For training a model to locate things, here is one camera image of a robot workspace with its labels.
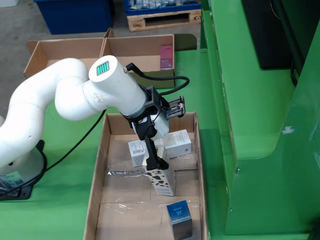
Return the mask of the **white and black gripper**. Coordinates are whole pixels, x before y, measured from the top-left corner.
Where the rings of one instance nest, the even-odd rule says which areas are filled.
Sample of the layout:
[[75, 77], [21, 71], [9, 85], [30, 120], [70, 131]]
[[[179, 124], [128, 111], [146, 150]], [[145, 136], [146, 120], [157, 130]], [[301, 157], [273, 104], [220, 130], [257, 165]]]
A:
[[143, 113], [137, 117], [124, 117], [131, 128], [133, 128], [140, 140], [145, 139], [149, 157], [146, 159], [146, 169], [167, 170], [169, 164], [158, 157], [156, 147], [153, 141], [162, 139], [169, 132], [169, 121], [162, 112], [156, 114]]

